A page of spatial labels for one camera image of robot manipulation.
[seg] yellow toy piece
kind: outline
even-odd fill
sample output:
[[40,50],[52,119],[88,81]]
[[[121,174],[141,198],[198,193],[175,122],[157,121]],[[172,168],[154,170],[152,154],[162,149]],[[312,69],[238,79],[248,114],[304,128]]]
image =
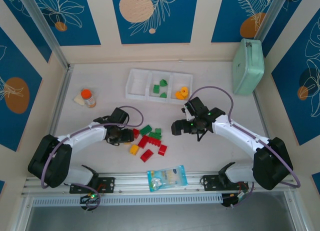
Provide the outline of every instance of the yellow toy piece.
[[182,96],[181,92],[176,92],[175,93],[175,97],[178,99],[178,100],[184,100],[185,98]]
[[188,88],[187,87],[182,87],[181,90],[180,90],[180,93],[182,94],[182,96],[184,98],[188,97],[188,94],[189,94]]
[[132,145],[130,148],[130,154],[132,155],[136,155],[139,151],[139,146],[138,145]]

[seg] orange bottle cap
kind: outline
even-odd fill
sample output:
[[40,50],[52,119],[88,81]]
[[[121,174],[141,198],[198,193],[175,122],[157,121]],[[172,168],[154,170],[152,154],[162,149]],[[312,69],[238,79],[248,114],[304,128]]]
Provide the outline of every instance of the orange bottle cap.
[[83,89],[81,91],[81,97],[85,100],[90,99],[92,96],[91,91],[89,89]]

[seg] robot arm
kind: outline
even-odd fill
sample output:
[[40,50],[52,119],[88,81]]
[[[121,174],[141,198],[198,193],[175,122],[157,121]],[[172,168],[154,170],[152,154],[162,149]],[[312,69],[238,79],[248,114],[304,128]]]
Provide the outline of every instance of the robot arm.
[[41,179],[45,163],[53,149],[63,140],[47,167],[44,182],[51,188],[63,184],[82,184],[96,188],[98,174],[87,166],[70,167],[72,157],[87,146],[106,140],[111,145],[132,142],[134,134],[131,129],[125,129],[118,125],[129,120],[129,115],[120,108],[116,108],[110,116],[99,117],[93,120],[88,127],[64,136],[54,137],[46,135],[42,138],[34,153],[28,171]]
[[219,181],[224,187],[230,183],[257,182],[263,188],[272,190],[290,173],[258,140],[270,146],[291,169],[293,168],[286,146],[281,139],[276,137],[270,140],[253,133],[233,120],[230,122],[225,112],[216,107],[209,110],[198,97],[188,101],[182,112],[185,113],[186,119],[177,120],[172,124],[173,135],[181,135],[183,130],[184,133],[197,134],[200,141],[208,131],[216,133],[240,147],[252,159],[248,163],[231,162],[223,167],[219,171]]

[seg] small bottle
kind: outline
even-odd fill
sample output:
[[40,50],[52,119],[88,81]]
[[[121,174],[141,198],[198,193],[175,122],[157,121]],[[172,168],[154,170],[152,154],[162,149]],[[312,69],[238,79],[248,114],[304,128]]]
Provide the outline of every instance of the small bottle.
[[90,89],[83,89],[81,91],[81,97],[83,98],[85,104],[89,107],[89,108],[93,108],[94,106],[96,106],[96,100],[94,98],[94,96],[92,95]]

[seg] plastic container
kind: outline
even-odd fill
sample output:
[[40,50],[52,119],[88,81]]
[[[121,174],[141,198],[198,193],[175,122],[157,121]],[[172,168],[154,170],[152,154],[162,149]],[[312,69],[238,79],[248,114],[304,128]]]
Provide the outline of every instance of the plastic container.
[[[154,93],[154,85],[159,85],[162,79],[166,80],[168,85],[160,86],[160,92]],[[132,68],[125,86],[125,97],[183,105],[192,94],[192,84],[192,74]],[[188,88],[185,100],[176,98],[176,92],[182,87]],[[166,93],[166,98],[160,97],[162,93]]]
[[96,100],[92,94],[92,92],[90,91],[90,89],[83,89],[81,91],[81,97],[84,100],[84,103],[89,107],[89,108],[93,108],[94,106],[96,106]]
[[243,38],[232,63],[233,93],[250,95],[265,72],[260,40]]

